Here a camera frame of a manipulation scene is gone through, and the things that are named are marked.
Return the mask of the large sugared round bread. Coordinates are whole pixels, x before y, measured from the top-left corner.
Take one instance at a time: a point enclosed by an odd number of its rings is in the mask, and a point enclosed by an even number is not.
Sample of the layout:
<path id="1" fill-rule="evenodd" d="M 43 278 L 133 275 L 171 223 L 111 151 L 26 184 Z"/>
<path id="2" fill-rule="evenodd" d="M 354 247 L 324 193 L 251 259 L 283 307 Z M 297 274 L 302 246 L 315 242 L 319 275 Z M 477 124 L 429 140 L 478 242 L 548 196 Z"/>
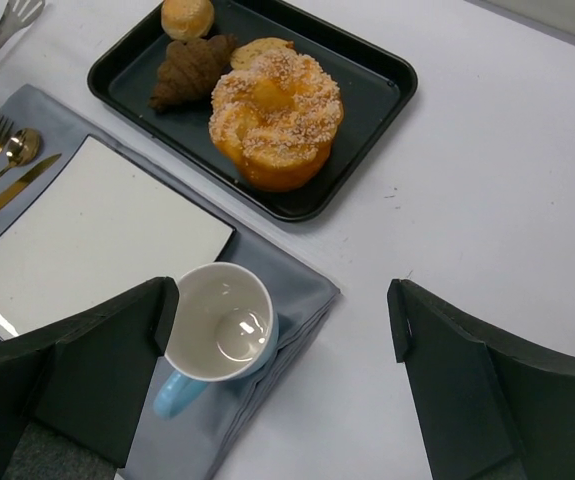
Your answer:
<path id="1" fill-rule="evenodd" d="M 268 50 L 217 82 L 212 143 L 254 188 L 288 192 L 327 162 L 344 118 L 337 82 L 311 56 Z"/>

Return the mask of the black baking tray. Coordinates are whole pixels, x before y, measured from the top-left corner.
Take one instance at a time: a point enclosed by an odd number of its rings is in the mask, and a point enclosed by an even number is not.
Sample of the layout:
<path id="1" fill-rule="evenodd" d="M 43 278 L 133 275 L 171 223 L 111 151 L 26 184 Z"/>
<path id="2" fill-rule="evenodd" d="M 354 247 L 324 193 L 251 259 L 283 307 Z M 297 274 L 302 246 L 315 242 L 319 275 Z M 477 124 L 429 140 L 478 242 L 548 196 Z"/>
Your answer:
<path id="1" fill-rule="evenodd" d="M 212 144 L 209 101 L 158 115 L 147 105 L 169 43 L 155 8 L 91 67 L 91 93 L 212 181 L 285 222 L 320 214 L 417 90 L 404 59 L 284 1 L 217 1 L 213 33 L 240 43 L 262 37 L 292 40 L 338 83 L 344 120 L 322 170 L 304 187 L 266 193 L 251 187 Z"/>

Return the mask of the sliced loaf cake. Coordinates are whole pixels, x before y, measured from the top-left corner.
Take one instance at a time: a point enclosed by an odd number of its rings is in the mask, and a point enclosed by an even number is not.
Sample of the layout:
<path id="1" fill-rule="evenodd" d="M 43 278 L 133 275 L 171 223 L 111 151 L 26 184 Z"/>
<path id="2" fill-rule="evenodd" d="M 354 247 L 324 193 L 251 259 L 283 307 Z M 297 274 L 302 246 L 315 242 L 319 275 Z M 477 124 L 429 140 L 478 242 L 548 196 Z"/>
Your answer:
<path id="1" fill-rule="evenodd" d="M 230 65 L 233 70 L 246 70 L 251 63 L 265 52 L 276 49 L 295 49 L 293 41 L 278 37 L 264 37 L 253 40 L 237 48 L 231 56 Z"/>

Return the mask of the brown chocolate croissant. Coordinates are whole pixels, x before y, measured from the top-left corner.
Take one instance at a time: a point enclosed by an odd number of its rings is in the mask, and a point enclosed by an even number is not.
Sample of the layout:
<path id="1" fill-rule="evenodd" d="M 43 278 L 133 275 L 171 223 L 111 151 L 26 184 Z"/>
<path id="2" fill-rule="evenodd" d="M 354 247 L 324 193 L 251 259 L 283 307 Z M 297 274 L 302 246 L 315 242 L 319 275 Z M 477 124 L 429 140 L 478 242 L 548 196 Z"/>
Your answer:
<path id="1" fill-rule="evenodd" d="M 169 43 L 148 106 L 164 112 L 205 98 L 223 75 L 236 47 L 232 34 Z"/>

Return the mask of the grey cloth placemat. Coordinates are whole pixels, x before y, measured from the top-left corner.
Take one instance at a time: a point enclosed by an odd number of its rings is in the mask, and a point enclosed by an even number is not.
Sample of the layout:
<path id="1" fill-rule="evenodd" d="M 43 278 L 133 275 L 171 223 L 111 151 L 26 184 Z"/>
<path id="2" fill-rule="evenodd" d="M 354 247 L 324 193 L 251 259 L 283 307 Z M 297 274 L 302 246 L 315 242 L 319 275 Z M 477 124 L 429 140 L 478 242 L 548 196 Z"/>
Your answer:
<path id="1" fill-rule="evenodd" d="M 182 181 L 33 86 L 19 88 L 0 104 L 0 112 L 16 123 L 40 130 L 46 145 L 61 154 L 55 172 L 32 190 L 36 200 L 92 137 L 197 206 L 228 221 L 225 213 Z M 2 224 L 10 227 L 30 206 L 14 208 L 4 215 Z M 213 478 L 274 388 L 316 338 L 339 296 L 338 288 L 326 277 L 240 222 L 233 221 L 232 227 L 235 235 L 222 257 L 251 270 L 267 286 L 280 324 L 277 351 L 258 372 L 210 387 L 173 419 L 157 417 L 152 406 L 146 405 L 122 473 L 126 479 Z"/>

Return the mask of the white square plate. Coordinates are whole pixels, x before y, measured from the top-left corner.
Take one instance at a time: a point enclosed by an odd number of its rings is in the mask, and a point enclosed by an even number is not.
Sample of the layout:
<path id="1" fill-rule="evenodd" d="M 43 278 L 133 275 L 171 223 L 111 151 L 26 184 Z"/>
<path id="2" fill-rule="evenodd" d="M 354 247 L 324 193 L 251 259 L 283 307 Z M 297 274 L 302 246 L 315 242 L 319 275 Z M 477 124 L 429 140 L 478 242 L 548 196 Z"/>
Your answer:
<path id="1" fill-rule="evenodd" d="M 0 236 L 0 337 L 213 262 L 233 227 L 89 137 Z"/>

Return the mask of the silver metal tongs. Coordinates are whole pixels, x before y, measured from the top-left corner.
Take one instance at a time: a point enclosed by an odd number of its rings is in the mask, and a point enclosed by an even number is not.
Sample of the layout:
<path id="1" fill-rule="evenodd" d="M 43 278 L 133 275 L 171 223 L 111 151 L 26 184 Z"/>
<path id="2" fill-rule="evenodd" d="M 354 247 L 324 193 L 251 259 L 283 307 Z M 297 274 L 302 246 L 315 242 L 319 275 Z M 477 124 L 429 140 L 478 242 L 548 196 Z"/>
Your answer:
<path id="1" fill-rule="evenodd" d="M 16 33 L 31 26 L 45 6 L 45 0 L 9 0 L 0 17 L 0 50 Z"/>

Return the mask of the small round bun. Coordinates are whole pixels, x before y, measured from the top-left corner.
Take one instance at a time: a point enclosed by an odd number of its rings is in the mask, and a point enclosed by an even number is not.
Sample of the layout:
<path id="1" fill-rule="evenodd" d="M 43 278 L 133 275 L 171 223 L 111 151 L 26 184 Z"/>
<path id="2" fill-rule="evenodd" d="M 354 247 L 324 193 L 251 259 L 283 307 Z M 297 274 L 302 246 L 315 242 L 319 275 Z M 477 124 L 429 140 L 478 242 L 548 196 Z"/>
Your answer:
<path id="1" fill-rule="evenodd" d="M 164 0 L 161 25 L 174 40 L 204 37 L 213 26 L 215 9 L 210 0 Z"/>

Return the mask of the blue white mug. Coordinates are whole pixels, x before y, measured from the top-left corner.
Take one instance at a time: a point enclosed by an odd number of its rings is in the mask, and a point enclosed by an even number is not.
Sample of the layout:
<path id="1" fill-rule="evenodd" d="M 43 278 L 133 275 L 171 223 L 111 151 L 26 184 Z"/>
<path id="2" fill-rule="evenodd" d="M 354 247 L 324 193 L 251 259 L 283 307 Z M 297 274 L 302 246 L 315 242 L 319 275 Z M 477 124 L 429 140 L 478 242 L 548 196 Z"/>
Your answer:
<path id="1" fill-rule="evenodd" d="M 177 283 L 179 302 L 164 358 L 173 373 L 154 412 L 171 419 L 204 390 L 249 376 L 276 353 L 279 320 L 265 284 L 250 270 L 214 262 Z"/>

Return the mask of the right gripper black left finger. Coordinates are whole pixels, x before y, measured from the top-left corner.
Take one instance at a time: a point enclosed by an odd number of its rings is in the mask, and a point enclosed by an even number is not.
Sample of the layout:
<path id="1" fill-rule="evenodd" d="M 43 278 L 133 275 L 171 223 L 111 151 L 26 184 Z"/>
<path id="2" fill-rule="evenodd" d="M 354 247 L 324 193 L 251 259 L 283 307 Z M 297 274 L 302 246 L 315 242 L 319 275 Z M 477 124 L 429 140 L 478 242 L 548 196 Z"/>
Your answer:
<path id="1" fill-rule="evenodd" d="M 0 342 L 0 479 L 115 477 L 178 300 L 158 277 Z"/>

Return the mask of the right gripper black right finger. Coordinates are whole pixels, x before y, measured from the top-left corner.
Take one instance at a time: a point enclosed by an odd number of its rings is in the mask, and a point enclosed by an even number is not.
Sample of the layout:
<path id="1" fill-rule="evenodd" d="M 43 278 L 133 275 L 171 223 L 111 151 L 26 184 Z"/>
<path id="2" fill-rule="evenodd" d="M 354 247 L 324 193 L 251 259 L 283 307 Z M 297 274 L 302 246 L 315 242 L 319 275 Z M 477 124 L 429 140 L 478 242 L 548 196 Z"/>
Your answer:
<path id="1" fill-rule="evenodd" d="M 575 479 L 575 357 L 407 279 L 387 302 L 433 478 Z"/>

